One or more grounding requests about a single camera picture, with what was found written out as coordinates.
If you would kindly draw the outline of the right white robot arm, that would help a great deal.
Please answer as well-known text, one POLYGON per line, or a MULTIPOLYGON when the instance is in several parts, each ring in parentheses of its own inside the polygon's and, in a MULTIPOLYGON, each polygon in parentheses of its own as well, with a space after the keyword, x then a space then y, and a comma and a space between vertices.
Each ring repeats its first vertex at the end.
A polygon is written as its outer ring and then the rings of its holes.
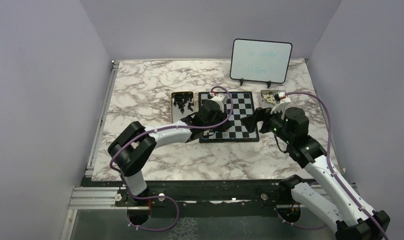
POLYGON ((336 170, 326 150, 309 134, 309 119, 298 107, 273 113, 271 108, 257 108, 241 119, 249 132, 262 122, 261 133, 274 133, 287 144, 286 153, 308 172, 327 194, 323 197, 298 175, 280 182, 279 199, 296 201, 319 217, 338 240, 387 239, 390 217, 369 205, 336 170))

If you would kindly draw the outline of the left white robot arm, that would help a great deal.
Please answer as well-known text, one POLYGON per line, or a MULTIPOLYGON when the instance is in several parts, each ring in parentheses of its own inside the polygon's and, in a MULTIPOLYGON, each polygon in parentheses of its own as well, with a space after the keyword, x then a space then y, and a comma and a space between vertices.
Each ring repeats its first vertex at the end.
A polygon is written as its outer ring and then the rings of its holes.
POLYGON ((142 169, 152 152, 175 143, 187 143, 202 137, 206 131, 229 127, 229 112, 225 96, 220 94, 206 100, 199 110, 181 120, 158 127, 144 127, 134 121, 110 144, 111 163, 118 166, 128 186, 128 199, 141 205, 147 199, 147 184, 142 169))

